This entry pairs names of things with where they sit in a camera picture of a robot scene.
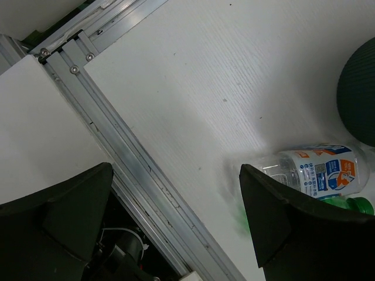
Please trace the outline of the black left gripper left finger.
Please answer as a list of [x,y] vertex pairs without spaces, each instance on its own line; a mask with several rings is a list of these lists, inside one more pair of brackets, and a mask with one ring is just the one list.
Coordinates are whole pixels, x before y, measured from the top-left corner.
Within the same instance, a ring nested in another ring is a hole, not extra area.
[[1,204],[1,280],[81,280],[113,176],[112,165],[103,162]]

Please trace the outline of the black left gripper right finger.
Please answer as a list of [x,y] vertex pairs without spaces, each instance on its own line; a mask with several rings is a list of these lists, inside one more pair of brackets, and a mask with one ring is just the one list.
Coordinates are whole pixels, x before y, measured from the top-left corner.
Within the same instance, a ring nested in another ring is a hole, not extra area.
[[373,280],[374,217],[307,196],[251,165],[239,174],[267,280]]

